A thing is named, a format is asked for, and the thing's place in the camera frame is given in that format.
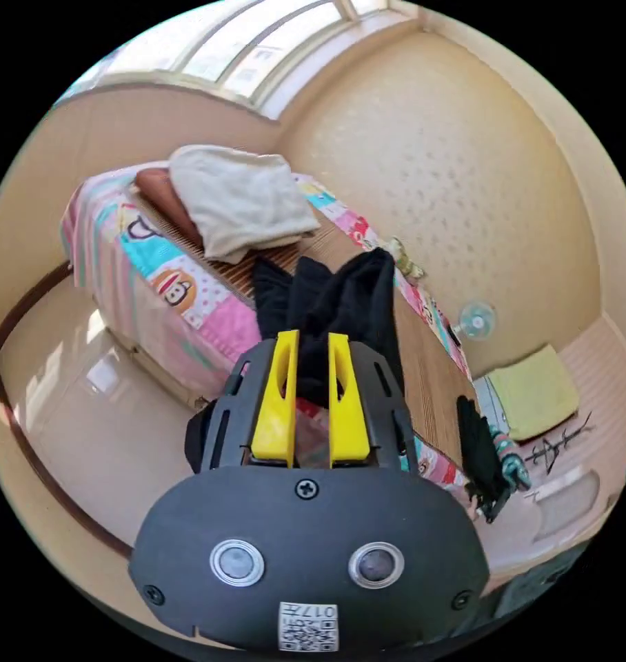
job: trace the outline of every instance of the camera lens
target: camera lens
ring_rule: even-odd
[[[261,553],[243,540],[225,540],[210,555],[210,566],[218,579],[230,586],[251,586],[262,576]]]
[[[251,554],[241,547],[229,547],[219,556],[219,567],[233,579],[248,577],[254,566]]]
[[[366,552],[359,559],[359,574],[366,581],[384,581],[391,577],[395,568],[394,557],[385,550]]]
[[[348,570],[362,588],[385,588],[398,580],[405,567],[401,551],[390,543],[368,543],[350,558]]]

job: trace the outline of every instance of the yellow towel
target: yellow towel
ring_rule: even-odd
[[[508,368],[493,370],[492,383],[514,441],[525,441],[573,415],[580,396],[551,345]]]

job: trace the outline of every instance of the bed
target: bed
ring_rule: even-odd
[[[107,329],[171,394],[196,409],[218,397],[239,356],[260,341],[250,283],[252,258],[204,259],[134,186],[147,163],[92,177],[72,196],[61,238],[74,283],[97,302]],[[307,255],[335,270],[378,238],[367,221],[322,185],[294,174],[321,229],[296,245],[265,251],[286,270]],[[449,489],[464,485],[456,399],[475,398],[467,362],[445,331],[436,302],[396,270],[394,304],[406,399],[417,433],[419,472]],[[297,456],[327,461],[327,412],[298,402]]]

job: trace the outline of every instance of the brown pillow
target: brown pillow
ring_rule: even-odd
[[[203,237],[175,192],[167,168],[140,170],[134,182],[145,199],[161,212],[167,221],[196,246],[203,245]]]

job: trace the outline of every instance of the electric fan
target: electric fan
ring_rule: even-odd
[[[486,340],[496,323],[497,315],[492,306],[482,301],[472,301],[461,310],[454,332],[456,335],[462,333],[470,340]]]

